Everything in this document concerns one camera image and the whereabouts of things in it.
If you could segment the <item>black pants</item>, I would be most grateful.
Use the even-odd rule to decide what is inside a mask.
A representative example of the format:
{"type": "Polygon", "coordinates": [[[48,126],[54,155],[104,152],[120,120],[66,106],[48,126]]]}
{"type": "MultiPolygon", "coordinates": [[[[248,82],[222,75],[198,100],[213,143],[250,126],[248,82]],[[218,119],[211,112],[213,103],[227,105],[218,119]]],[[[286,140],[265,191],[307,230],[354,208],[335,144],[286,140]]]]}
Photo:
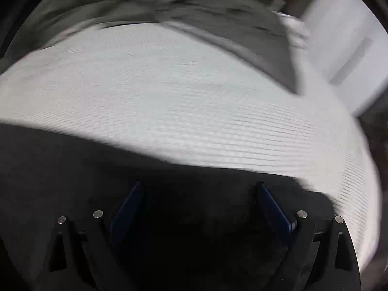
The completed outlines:
{"type": "Polygon", "coordinates": [[[1,289],[43,290],[43,263],[58,217],[82,218],[139,183],[136,209],[118,241],[119,290],[262,290],[281,244],[264,232],[257,186],[291,181],[297,182],[171,164],[4,123],[1,289]]]}

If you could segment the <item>white honeycomb mattress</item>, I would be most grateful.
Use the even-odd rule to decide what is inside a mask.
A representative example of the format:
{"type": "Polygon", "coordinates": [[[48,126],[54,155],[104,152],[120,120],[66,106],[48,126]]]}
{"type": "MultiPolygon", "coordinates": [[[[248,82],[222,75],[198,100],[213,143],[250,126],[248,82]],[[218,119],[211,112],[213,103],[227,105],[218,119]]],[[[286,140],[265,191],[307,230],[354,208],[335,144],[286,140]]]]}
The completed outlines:
{"type": "Polygon", "coordinates": [[[380,236],[378,172],[358,122],[305,52],[293,55],[298,94],[187,33],[94,26],[3,73],[1,119],[184,164],[296,177],[333,200],[364,269],[380,236]]]}

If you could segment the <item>white crumpled bedsheet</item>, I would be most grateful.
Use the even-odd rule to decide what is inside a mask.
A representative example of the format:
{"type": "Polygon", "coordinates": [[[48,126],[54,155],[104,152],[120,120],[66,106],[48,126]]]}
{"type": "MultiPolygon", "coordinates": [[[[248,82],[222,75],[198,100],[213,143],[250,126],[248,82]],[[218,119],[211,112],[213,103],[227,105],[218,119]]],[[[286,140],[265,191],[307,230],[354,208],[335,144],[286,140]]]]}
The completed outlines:
{"type": "Polygon", "coordinates": [[[285,26],[291,46],[297,49],[306,49],[310,33],[305,27],[305,23],[291,15],[277,11],[273,11],[273,13],[277,14],[285,26]]]}

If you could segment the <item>dark grey duvet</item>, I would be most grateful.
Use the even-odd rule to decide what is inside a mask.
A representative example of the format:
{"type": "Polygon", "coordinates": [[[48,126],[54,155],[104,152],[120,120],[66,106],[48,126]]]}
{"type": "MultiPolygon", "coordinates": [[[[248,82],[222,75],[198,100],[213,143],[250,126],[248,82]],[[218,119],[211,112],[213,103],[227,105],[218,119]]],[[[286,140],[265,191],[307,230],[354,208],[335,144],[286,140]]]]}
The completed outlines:
{"type": "Polygon", "coordinates": [[[1,70],[89,26],[158,23],[188,33],[298,90],[279,16],[257,0],[1,0],[1,70]]]}

